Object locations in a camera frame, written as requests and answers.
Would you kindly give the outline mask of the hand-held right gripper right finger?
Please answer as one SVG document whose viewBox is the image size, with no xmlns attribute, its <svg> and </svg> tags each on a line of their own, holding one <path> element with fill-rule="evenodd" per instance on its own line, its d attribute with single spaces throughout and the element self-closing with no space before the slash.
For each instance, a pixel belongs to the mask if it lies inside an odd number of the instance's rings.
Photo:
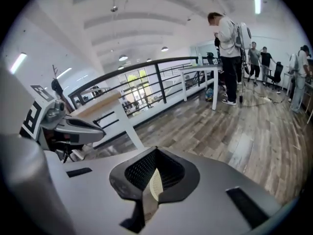
<svg viewBox="0 0 313 235">
<path fill-rule="evenodd" d="M 159 205 L 143 234 L 242 235 L 250 232 L 248 222 L 226 193 L 231 188 L 241 188 L 267 216 L 281 209 L 275 197 L 228 164 L 188 152 L 171 152 L 197 167 L 199 184 L 183 201 Z"/>
</svg>

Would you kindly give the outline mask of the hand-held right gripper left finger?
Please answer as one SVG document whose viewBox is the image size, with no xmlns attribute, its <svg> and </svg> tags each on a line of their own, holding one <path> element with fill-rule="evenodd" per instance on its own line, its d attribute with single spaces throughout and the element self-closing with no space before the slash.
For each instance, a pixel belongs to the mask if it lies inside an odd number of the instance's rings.
<svg viewBox="0 0 313 235">
<path fill-rule="evenodd" d="M 96 160 L 63 164 L 45 151 L 52 181 L 78 235 L 131 235 L 121 226 L 132 217 L 136 203 L 121 199 L 112 188 L 109 175 L 121 162 L 137 155 L 137 150 Z"/>
</svg>

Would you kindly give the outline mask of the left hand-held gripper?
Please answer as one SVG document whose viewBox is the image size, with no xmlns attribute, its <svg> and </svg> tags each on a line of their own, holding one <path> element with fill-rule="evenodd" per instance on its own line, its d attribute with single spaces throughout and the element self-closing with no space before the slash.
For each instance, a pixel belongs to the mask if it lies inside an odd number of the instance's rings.
<svg viewBox="0 0 313 235">
<path fill-rule="evenodd" d="M 92 122 L 63 118 L 66 115 L 65 103 L 42 86 L 31 85 L 28 92 L 34 97 L 34 102 L 23 121 L 20 135 L 37 142 L 43 150 L 65 151 L 65 144 L 89 144 L 106 135 Z"/>
</svg>

